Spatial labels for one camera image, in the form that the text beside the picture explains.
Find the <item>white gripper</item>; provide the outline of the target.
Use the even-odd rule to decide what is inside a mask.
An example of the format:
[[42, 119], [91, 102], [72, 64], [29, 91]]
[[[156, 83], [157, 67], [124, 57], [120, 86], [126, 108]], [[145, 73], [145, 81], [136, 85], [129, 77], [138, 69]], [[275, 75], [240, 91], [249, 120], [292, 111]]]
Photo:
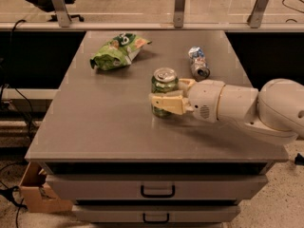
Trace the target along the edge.
[[[215, 123], [220, 93], [225, 87], [223, 81], [204, 80], [196, 83], [194, 79], [179, 79], [179, 90], [167, 93], [150, 93], [149, 101], [156, 108], [177, 115], [193, 112], [201, 121]], [[188, 99], [183, 93], [188, 91]]]

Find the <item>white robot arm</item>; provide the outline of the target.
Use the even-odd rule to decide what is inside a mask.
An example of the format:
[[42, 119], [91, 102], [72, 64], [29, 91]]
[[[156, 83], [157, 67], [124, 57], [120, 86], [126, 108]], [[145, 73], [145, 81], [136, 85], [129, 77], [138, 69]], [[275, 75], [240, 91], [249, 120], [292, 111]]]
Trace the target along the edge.
[[201, 121], [230, 124], [267, 143], [304, 137], [304, 85], [288, 79], [271, 80], [262, 89], [181, 79], [177, 90], [151, 93], [149, 101], [176, 115], [190, 112]]

